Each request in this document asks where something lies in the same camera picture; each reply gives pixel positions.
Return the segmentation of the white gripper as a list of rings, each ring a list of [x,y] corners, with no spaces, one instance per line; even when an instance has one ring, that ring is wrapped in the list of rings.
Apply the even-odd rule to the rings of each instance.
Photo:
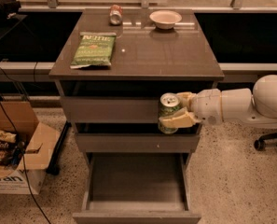
[[[166,128],[189,128],[197,123],[217,125],[222,122],[221,91],[203,90],[197,94],[186,91],[176,94],[183,107],[173,114],[159,117],[159,123]]]

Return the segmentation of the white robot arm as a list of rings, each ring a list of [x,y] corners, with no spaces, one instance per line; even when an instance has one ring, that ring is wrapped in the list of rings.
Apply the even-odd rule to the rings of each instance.
[[[277,129],[277,75],[261,77],[252,90],[219,89],[173,95],[180,109],[160,115],[159,124],[169,129],[188,128],[197,123],[218,125],[237,121],[257,128]]]

